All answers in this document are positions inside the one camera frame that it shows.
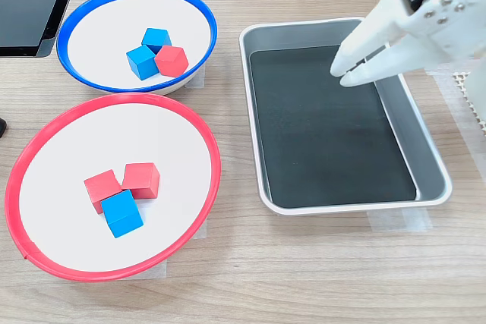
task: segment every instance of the blue cube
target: blue cube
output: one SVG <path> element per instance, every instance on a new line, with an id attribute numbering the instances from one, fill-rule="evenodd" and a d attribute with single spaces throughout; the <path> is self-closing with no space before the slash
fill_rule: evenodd
<path id="1" fill-rule="evenodd" d="M 128 62 L 131 70 L 138 76 L 140 80 L 145 80 L 159 73 L 159 69 L 155 63 L 155 53 L 153 53 L 147 46 L 140 46 L 127 52 Z"/>
<path id="2" fill-rule="evenodd" d="M 148 28 L 145 32 L 142 45 L 147 46 L 153 53 L 157 54 L 163 46 L 172 46 L 172 42 L 169 37 L 169 32 L 166 30 Z"/>
<path id="3" fill-rule="evenodd" d="M 101 202 L 106 222 L 115 238 L 144 225 L 130 190 L 117 193 Z"/>

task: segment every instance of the wood grain surface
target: wood grain surface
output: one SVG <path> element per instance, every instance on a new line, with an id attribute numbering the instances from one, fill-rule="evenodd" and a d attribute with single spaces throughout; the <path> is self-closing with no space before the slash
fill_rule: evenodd
<path id="1" fill-rule="evenodd" d="M 69 11 L 86 0 L 72 0 Z M 204 0 L 219 24 L 202 90 L 171 97 L 212 128 L 222 153 L 207 238 L 172 256 L 167 278 L 82 284 L 23 260 L 0 219 L 0 322 L 481 324 L 486 322 L 486 189 L 434 81 L 406 75 L 454 182 L 433 229 L 372 231 L 366 213 L 284 218 L 259 200 L 238 35 L 263 22 L 365 16 L 378 0 Z M 0 195 L 27 142 L 103 93 L 55 53 L 0 59 Z"/>

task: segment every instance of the screw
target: screw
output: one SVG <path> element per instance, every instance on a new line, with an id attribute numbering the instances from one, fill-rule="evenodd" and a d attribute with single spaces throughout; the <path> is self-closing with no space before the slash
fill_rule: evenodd
<path id="1" fill-rule="evenodd" d="M 443 7 L 450 5 L 453 2 L 453 0 L 442 0 L 441 4 Z"/>

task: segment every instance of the blue-rimmed bowl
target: blue-rimmed bowl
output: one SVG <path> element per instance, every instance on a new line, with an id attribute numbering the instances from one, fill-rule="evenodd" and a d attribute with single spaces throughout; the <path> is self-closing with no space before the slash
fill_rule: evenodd
<path id="1" fill-rule="evenodd" d="M 172 45 L 185 49 L 189 67 L 180 77 L 139 80 L 126 52 L 141 44 L 147 28 L 169 31 Z M 201 0 L 88 0 L 59 31 L 59 60 L 74 78 L 112 93 L 167 94 L 185 85 L 214 50 L 216 19 Z"/>

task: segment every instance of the red cube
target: red cube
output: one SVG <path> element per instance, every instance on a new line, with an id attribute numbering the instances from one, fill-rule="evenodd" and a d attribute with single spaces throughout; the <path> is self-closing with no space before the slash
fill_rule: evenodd
<path id="1" fill-rule="evenodd" d="M 155 63 L 164 76 L 179 77 L 189 66 L 189 61 L 184 49 L 174 46 L 163 46 L 157 56 Z"/>
<path id="2" fill-rule="evenodd" d="M 122 190 L 130 190 L 134 199 L 155 199 L 159 195 L 160 173 L 150 163 L 129 163 L 125 166 Z"/>
<path id="3" fill-rule="evenodd" d="M 84 185 L 90 195 L 91 203 L 98 214 L 103 212 L 101 200 L 108 199 L 117 193 L 121 193 L 122 187 L 116 180 L 113 170 L 103 172 L 84 181 Z"/>

